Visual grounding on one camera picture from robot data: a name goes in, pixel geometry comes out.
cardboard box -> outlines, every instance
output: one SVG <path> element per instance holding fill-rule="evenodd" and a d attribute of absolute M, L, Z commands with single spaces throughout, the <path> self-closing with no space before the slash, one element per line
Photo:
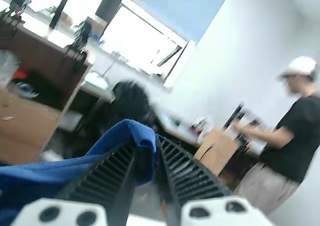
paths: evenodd
<path fill-rule="evenodd" d="M 194 157 L 214 175 L 219 176 L 238 149 L 238 144 L 222 130 L 212 130 Z"/>

blue cloth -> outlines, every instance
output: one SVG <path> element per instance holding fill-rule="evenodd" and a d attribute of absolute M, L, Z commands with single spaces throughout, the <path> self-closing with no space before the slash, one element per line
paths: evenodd
<path fill-rule="evenodd" d="M 150 165 L 145 165 L 145 170 L 137 176 L 137 183 L 143 184 L 154 177 L 156 135 L 151 128 L 133 120 L 116 124 L 83 157 L 0 167 L 0 225 L 9 225 L 25 204 L 41 197 L 54 197 L 67 183 L 79 178 L 93 163 L 102 159 L 105 153 L 131 137 L 137 147 L 151 149 Z"/>

black equipment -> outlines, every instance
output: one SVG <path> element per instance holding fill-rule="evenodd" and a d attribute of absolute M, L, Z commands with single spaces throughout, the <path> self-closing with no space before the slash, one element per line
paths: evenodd
<path fill-rule="evenodd" d="M 15 20 L 21 21 L 21 14 L 30 3 L 31 0 L 11 0 L 10 6 L 0 13 L 0 18 L 4 20 L 12 17 Z"/>

man's arm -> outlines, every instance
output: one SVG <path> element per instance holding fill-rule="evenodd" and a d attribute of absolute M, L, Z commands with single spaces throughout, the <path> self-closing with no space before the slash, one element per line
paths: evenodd
<path fill-rule="evenodd" d="M 232 123 L 232 127 L 238 133 L 243 133 L 258 140 L 265 141 L 269 146 L 273 146 L 275 148 L 284 147 L 295 137 L 295 135 L 285 127 L 281 127 L 274 131 L 261 130 L 255 126 L 244 126 L 239 120 L 235 120 Z"/>

